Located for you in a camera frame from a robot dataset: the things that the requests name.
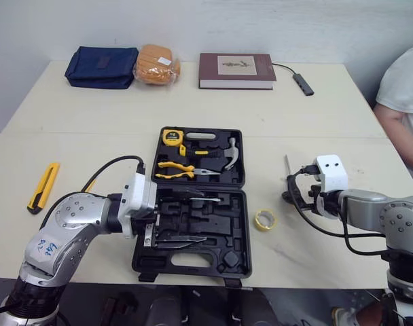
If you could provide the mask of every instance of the white t-shirt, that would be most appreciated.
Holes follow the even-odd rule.
[[[407,113],[403,124],[413,134],[413,48],[384,73],[376,101],[392,110]]]

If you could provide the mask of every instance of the floor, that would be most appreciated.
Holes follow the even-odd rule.
[[[15,280],[0,278],[0,303]],[[101,325],[106,304],[122,298],[128,302],[125,311],[114,314],[111,326],[143,325],[154,299],[171,287],[156,285],[106,285],[70,283],[60,302],[60,311],[72,326]],[[226,325],[221,315],[226,312],[227,291],[223,287],[182,287],[191,295],[190,325]],[[286,326],[331,325],[334,306],[361,308],[372,301],[364,290],[261,289],[270,301],[281,324]]]

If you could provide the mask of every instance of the yellow-handled pliers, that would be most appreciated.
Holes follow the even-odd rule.
[[[185,166],[180,163],[175,163],[175,162],[159,162],[158,163],[159,168],[178,168],[179,170],[182,170],[184,172],[178,173],[176,175],[161,175],[160,173],[157,173],[155,176],[157,178],[163,178],[163,179],[174,179],[174,178],[179,178],[179,177],[184,177],[187,176],[189,178],[194,178],[194,175],[220,175],[220,172],[215,172],[211,170],[207,170],[205,168],[195,168],[192,165]]]

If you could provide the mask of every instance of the book cover picture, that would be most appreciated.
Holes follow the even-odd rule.
[[[219,75],[257,75],[253,56],[217,56]]]

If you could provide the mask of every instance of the masking tape roll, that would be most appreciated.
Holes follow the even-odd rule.
[[[255,226],[259,231],[268,231],[277,224],[277,218],[268,209],[261,209],[255,214]]]

